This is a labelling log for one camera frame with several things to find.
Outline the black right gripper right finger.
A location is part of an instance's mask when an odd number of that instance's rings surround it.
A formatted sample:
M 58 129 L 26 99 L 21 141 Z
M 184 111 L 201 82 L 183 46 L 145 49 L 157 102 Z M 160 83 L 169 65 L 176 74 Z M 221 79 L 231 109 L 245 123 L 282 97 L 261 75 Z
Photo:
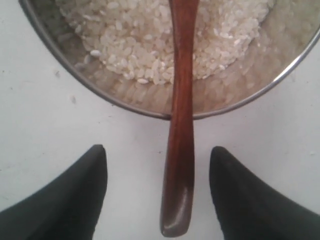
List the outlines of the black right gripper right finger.
M 226 240 L 318 240 L 320 216 L 285 197 L 226 148 L 212 149 L 209 185 Z

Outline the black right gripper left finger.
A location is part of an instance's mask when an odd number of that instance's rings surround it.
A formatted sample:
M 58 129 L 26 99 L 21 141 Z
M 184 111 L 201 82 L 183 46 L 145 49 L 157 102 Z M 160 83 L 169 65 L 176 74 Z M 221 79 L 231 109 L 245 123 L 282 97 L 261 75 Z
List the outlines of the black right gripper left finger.
M 1 211 L 2 240 L 91 240 L 107 191 L 106 150 L 93 145 L 45 187 Z

